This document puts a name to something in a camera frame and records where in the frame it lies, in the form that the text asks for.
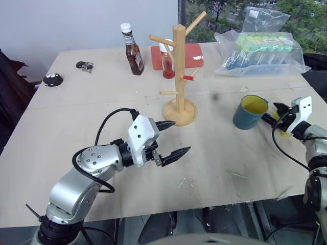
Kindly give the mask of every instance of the table surface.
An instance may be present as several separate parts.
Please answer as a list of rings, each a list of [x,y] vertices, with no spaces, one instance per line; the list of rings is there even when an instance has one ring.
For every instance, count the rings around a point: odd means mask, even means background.
[[[166,167],[148,162],[115,175],[116,192],[98,194],[86,221],[128,217],[181,209],[233,204],[301,194],[308,172],[274,146],[271,128],[263,121],[248,131],[237,129],[232,116],[240,99],[256,94],[270,103],[290,105],[312,96],[308,122],[327,127],[327,106],[301,75],[275,78],[232,78],[213,73],[221,62],[213,43],[201,44],[204,66],[186,95],[198,108],[196,120],[171,127],[158,138],[158,152],[191,146],[179,161]],[[0,157],[0,227],[38,225],[25,207],[44,214],[54,184],[72,168],[72,155],[94,144],[103,118],[120,107],[137,108],[155,121],[173,95],[174,80],[166,80],[151,65],[150,47],[141,48],[145,70],[132,75],[123,48],[69,51],[59,54],[49,72],[64,77],[62,85],[41,84]],[[77,61],[93,62],[91,74],[75,68]],[[127,138],[128,113],[115,115],[102,131],[99,144]],[[305,147],[294,138],[280,146],[305,162]],[[247,178],[231,175],[237,173]]]

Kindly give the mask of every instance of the wooden mug tree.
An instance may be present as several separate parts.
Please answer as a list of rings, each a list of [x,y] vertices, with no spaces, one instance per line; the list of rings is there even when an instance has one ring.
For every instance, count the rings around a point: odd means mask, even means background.
[[[185,85],[188,83],[188,80],[195,80],[194,75],[198,72],[197,69],[191,76],[185,76],[185,37],[204,18],[205,15],[206,12],[203,11],[188,28],[185,28],[185,26],[181,24],[173,26],[173,42],[150,35],[151,40],[161,42],[165,45],[174,64],[176,91],[160,91],[160,94],[176,95],[176,99],[169,101],[163,109],[165,118],[167,120],[175,121],[176,126],[186,126],[191,124],[196,118],[196,106],[193,102],[184,97]],[[174,56],[170,52],[168,45],[174,47]]]

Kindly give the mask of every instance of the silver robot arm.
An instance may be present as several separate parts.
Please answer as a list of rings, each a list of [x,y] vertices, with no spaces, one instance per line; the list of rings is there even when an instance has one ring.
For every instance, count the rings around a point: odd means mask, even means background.
[[[309,178],[305,186],[303,202],[319,219],[324,240],[327,241],[327,131],[306,120],[312,112],[311,96],[292,101],[292,107],[274,103],[279,116],[285,116],[278,128],[300,140],[306,147]],[[262,118],[274,126],[276,120],[269,114]]]
[[[157,166],[166,166],[182,157],[190,147],[173,151],[165,158],[155,150],[159,132],[174,124],[172,121],[154,122],[138,115],[128,129],[127,142],[119,139],[110,145],[95,145],[77,152],[73,157],[77,166],[53,187],[46,215],[39,217],[41,225],[31,244],[75,244],[102,187],[99,179],[106,182],[124,167],[140,167],[149,160],[155,160]],[[98,179],[91,179],[85,172]]]

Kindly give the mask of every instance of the blue mug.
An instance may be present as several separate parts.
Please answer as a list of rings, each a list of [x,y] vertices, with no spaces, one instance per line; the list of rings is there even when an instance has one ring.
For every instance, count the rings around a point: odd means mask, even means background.
[[[267,111],[267,100],[257,95],[244,96],[235,112],[233,123],[242,130],[252,129]]]

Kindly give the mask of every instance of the glass bottle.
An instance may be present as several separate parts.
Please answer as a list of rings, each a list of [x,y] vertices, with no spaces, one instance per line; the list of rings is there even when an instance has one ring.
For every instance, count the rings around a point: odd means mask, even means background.
[[[171,79],[175,76],[174,64],[170,58],[168,51],[164,44],[159,43],[161,62],[162,62],[162,75],[164,78]],[[172,52],[174,47],[168,45],[169,50]]]
[[[121,24],[121,30],[124,35],[126,56],[134,75],[141,75],[144,70],[141,54],[138,45],[134,41],[131,25],[129,23]]]

